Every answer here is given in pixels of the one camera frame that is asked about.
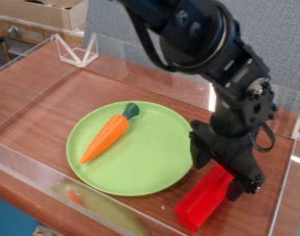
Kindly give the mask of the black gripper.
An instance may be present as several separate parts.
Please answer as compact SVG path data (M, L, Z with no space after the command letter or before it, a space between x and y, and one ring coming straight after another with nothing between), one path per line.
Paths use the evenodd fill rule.
M254 194L263 183L265 176L253 156L249 135L225 137L198 120L190 123L190 153L195 169L200 169L214 159L233 175L226 199L235 201L243 192Z

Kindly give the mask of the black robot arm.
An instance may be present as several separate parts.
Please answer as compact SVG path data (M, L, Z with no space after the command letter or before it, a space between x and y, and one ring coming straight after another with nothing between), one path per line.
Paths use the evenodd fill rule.
M274 134L266 122L275 117L269 68L241 39L239 24L217 0L118 0L126 9L151 62L168 72L199 75L217 95L204 124L190 122L194 166L210 160L233 175L227 200L254 194L265 176L253 152L258 132Z

